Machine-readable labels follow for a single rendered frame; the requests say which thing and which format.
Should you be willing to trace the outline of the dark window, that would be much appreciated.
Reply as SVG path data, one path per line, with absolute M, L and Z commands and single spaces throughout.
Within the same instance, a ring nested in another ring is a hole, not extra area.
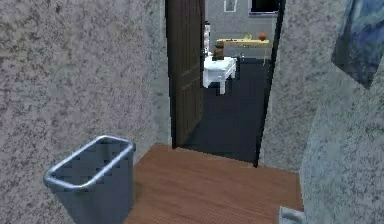
M 250 13 L 255 15 L 276 14 L 280 8 L 280 0 L 250 0 Z

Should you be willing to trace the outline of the yellow wooden desk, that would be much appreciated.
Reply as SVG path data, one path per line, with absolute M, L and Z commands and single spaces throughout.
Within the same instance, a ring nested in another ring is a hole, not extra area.
M 240 49 L 261 48 L 263 50 L 263 64 L 266 64 L 267 51 L 272 44 L 272 42 L 267 39 L 218 39 L 216 43 L 222 44 L 224 47 L 230 46 Z

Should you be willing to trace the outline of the brown teddy bear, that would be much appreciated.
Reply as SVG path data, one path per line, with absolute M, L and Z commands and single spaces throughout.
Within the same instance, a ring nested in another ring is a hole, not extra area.
M 224 42 L 223 41 L 217 41 L 215 45 L 215 49 L 213 52 L 212 60 L 223 60 L 224 59 Z

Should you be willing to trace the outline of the dark brown room door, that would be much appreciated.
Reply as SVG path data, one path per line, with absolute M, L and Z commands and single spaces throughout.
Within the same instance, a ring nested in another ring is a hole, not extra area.
M 205 0 L 165 0 L 172 147 L 201 121 Z

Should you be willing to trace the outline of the grey metal waste bin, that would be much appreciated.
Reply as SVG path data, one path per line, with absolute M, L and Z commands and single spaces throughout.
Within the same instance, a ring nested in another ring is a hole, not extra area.
M 46 171 L 43 182 L 75 224 L 123 224 L 134 204 L 136 145 L 102 135 Z

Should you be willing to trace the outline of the pale grey fixture corner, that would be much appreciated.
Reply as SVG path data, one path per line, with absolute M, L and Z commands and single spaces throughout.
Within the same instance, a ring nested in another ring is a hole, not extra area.
M 281 206 L 278 224 L 306 224 L 303 212 Z

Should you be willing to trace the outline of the white low table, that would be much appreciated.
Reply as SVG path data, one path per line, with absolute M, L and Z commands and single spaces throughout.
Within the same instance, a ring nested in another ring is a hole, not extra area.
M 208 56 L 204 60 L 203 86 L 208 88 L 211 83 L 218 83 L 221 94 L 226 92 L 226 80 L 236 77 L 237 59 L 225 57 L 223 60 L 213 60 Z

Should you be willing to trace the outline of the blue framed wall picture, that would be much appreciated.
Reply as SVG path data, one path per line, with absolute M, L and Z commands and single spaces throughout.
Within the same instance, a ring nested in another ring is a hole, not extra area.
M 384 56 L 384 0 L 348 0 L 331 61 L 366 89 Z

